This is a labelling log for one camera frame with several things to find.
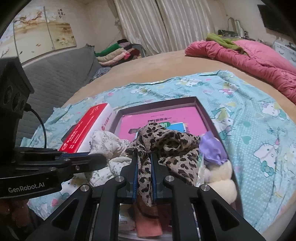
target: green label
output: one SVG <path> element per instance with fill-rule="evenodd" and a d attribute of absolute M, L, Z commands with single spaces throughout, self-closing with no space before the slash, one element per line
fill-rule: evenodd
<path fill-rule="evenodd" d="M 170 123 L 168 122 L 168 121 L 166 121 L 166 122 L 162 122 L 162 123 L 159 123 L 162 127 L 165 127 L 165 128 L 167 128 L 167 127 L 169 127 L 170 126 Z"/>

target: tan mattress cover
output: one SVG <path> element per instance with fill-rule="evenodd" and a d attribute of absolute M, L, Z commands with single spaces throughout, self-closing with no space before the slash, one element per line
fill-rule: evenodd
<path fill-rule="evenodd" d="M 84 98 L 129 83 L 145 83 L 165 80 L 175 76 L 229 70 L 237 77 L 269 94 L 279 103 L 289 117 L 296 122 L 296 106 L 269 84 L 225 63 L 206 58 L 185 56 L 184 50 L 162 53 L 129 61 L 113 67 L 107 74 L 82 87 L 65 104 L 75 104 Z M 296 192 L 286 208 L 296 201 Z"/>

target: red box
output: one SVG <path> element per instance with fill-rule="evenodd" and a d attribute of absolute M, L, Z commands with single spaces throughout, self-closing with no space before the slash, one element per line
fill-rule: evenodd
<path fill-rule="evenodd" d="M 60 151 L 68 153 L 87 152 L 95 130 L 108 131 L 115 118 L 115 111 L 109 104 L 91 107 L 68 135 Z"/>

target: green folded blanket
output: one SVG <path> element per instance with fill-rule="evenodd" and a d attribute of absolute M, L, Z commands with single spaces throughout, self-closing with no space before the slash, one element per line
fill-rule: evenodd
<path fill-rule="evenodd" d="M 121 46 L 118 43 L 115 43 L 115 44 L 111 45 L 110 47 L 106 48 L 105 50 L 103 50 L 102 52 L 95 53 L 95 56 L 96 57 L 103 57 L 103 56 L 106 56 L 107 54 L 112 53 L 113 51 L 115 51 L 117 49 L 120 49 L 120 48 L 121 48 Z"/>
<path fill-rule="evenodd" d="M 244 54 L 244 49 L 232 42 L 231 39 L 222 39 L 216 34 L 208 34 L 206 41 L 215 41 L 224 48 L 236 50 L 240 54 Z"/>

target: floral wall art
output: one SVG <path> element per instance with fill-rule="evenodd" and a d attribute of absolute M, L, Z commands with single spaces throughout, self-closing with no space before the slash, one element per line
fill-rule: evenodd
<path fill-rule="evenodd" d="M 76 41 L 61 8 L 25 7 L 0 39 L 0 58 L 18 56 L 21 63 L 68 47 Z"/>

